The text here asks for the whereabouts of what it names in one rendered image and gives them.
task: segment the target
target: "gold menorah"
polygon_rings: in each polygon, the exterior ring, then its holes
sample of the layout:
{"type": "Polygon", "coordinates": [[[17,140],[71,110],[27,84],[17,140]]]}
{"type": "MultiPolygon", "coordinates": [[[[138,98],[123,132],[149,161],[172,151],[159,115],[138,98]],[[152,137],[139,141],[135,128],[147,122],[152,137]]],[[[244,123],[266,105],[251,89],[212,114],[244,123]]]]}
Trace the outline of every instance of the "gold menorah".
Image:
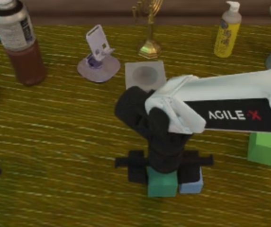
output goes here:
{"type": "Polygon", "coordinates": [[[154,40],[154,17],[159,12],[163,0],[139,0],[131,8],[135,22],[140,17],[148,17],[147,38],[138,49],[138,54],[148,59],[157,58],[161,54],[161,46],[154,40]]]}

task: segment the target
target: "spray can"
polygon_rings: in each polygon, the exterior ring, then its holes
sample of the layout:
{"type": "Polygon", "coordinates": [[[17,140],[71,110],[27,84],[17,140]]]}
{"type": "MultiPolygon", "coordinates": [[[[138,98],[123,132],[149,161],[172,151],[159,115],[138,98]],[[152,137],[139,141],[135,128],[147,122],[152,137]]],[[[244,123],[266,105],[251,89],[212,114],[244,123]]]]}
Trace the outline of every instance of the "spray can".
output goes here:
{"type": "Polygon", "coordinates": [[[231,55],[235,45],[236,36],[242,22],[242,16],[239,13],[240,3],[237,1],[227,1],[230,5],[221,18],[214,53],[220,58],[227,58],[231,55]]]}
{"type": "Polygon", "coordinates": [[[45,79],[46,70],[31,19],[20,0],[0,0],[0,41],[20,83],[32,86],[45,79]]]}

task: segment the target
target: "gray circle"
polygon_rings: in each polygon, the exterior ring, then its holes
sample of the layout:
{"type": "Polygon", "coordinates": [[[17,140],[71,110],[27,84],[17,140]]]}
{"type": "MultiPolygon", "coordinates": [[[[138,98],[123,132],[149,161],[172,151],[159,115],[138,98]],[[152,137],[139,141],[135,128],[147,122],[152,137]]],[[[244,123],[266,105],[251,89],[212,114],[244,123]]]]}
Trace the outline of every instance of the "gray circle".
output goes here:
{"type": "Polygon", "coordinates": [[[158,80],[158,72],[152,67],[142,66],[137,68],[132,77],[141,85],[152,85],[158,80]]]}

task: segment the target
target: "bright green block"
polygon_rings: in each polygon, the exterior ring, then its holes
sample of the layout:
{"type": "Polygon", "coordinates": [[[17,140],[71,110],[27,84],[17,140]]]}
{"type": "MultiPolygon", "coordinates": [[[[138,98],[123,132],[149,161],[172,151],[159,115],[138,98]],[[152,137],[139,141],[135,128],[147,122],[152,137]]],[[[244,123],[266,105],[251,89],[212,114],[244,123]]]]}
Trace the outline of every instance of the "bright green block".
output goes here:
{"type": "Polygon", "coordinates": [[[178,190],[177,171],[161,174],[147,167],[148,197],[174,197],[178,190]]]}
{"type": "Polygon", "coordinates": [[[251,133],[247,160],[271,166],[271,133],[251,133]]]}

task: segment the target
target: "bottle label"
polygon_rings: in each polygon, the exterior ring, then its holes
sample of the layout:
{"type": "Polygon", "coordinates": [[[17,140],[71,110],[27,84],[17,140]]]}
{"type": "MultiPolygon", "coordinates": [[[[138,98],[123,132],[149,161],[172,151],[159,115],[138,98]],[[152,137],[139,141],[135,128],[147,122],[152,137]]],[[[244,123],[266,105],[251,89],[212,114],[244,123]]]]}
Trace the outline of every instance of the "bottle label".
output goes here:
{"type": "Polygon", "coordinates": [[[11,24],[0,24],[0,40],[7,50],[24,50],[35,42],[30,17],[11,24]]]}
{"type": "Polygon", "coordinates": [[[232,53],[239,27],[240,23],[229,24],[221,19],[215,45],[215,55],[225,58],[232,53]]]}

